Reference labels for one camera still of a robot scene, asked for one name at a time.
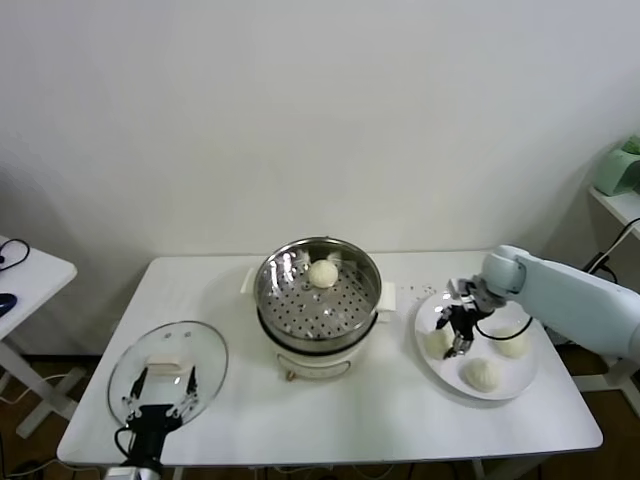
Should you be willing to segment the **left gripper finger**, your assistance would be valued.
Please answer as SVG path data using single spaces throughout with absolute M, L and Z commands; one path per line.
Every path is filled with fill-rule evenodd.
M 148 375 L 148 368 L 144 367 L 139 376 L 134 380 L 129 395 L 122 398 L 123 404 L 127 408 L 127 420 L 132 420 L 141 415 L 139 401 Z
M 183 418 L 188 412 L 191 412 L 195 408 L 198 401 L 198 380 L 196 366 L 193 366 L 189 374 L 185 395 L 170 409 L 168 416 Z

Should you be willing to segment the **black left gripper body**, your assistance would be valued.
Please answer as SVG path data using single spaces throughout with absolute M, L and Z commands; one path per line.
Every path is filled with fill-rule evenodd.
M 143 405 L 127 421 L 133 443 L 126 464 L 160 464 L 166 437 L 181 427 L 181 415 L 170 404 Z

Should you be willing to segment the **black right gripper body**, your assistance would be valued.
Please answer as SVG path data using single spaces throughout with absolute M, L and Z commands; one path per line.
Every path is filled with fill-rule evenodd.
M 468 342 L 474 340 L 473 329 L 476 324 L 494 313 L 492 308 L 481 309 L 475 303 L 451 304 L 448 311 L 449 323 L 455 334 Z

